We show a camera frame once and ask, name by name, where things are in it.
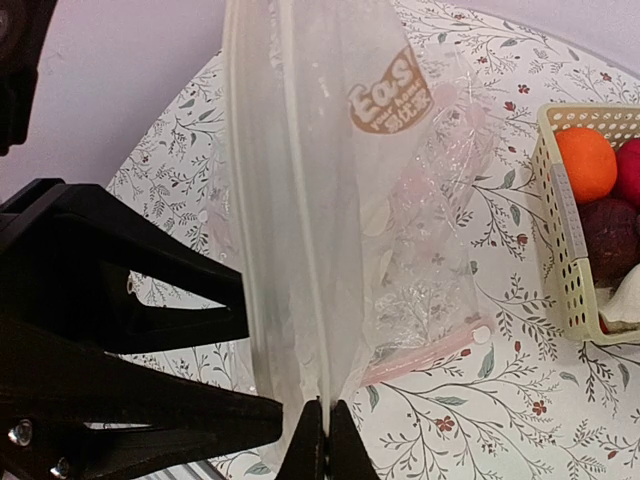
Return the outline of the white toy garlic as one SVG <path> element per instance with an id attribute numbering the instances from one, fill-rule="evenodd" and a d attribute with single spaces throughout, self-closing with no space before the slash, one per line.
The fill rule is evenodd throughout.
<path id="1" fill-rule="evenodd" d="M 613 296 L 599 308 L 601 330 L 605 334 L 639 330 L 639 266 L 622 280 Z"/>

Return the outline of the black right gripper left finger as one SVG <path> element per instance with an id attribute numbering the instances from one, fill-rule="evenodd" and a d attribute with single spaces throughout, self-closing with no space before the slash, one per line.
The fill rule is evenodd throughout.
<path id="1" fill-rule="evenodd" d="M 279 470 L 279 480 L 322 480 L 325 468 L 322 406 L 308 401 Z"/>

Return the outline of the clear white-dotted zip bag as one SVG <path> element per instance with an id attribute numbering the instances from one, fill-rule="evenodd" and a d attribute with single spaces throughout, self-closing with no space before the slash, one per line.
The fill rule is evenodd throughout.
<path id="1" fill-rule="evenodd" d="M 232 206 L 257 392 L 330 409 L 371 357 L 363 228 L 416 154 L 433 102 L 387 1 L 231 1 L 223 37 Z"/>

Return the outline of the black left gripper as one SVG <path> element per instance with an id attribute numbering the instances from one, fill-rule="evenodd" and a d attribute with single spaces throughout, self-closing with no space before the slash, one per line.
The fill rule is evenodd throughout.
<path id="1" fill-rule="evenodd" d="M 1 154 L 26 141 L 56 0 L 1 0 Z"/>

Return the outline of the clear pink-zipper zip bag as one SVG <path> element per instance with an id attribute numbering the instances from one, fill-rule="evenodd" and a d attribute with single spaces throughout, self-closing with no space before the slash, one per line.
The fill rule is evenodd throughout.
<path id="1" fill-rule="evenodd" d="M 365 386 L 489 334 L 453 215 L 469 201 L 468 181 L 490 161 L 491 100 L 455 47 L 419 48 L 416 57 L 432 88 L 435 119 L 419 155 L 363 226 L 365 305 L 373 316 Z"/>

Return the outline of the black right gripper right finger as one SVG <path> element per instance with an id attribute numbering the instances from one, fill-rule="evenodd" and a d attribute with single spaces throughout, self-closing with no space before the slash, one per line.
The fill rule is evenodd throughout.
<path id="1" fill-rule="evenodd" d="M 333 480 L 379 480 L 344 400 L 331 410 L 327 476 Z"/>

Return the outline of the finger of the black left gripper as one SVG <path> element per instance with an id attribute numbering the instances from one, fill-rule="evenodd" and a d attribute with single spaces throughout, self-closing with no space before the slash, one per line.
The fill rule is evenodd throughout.
<path id="1" fill-rule="evenodd" d="M 273 443 L 282 423 L 277 401 L 1 324 L 1 468 L 20 479 L 134 479 Z"/>
<path id="2" fill-rule="evenodd" d="M 143 274 L 215 302 L 152 307 Z M 36 179 L 1 205 L 1 317 L 111 353 L 248 337 L 238 271 L 195 252 L 96 184 Z"/>

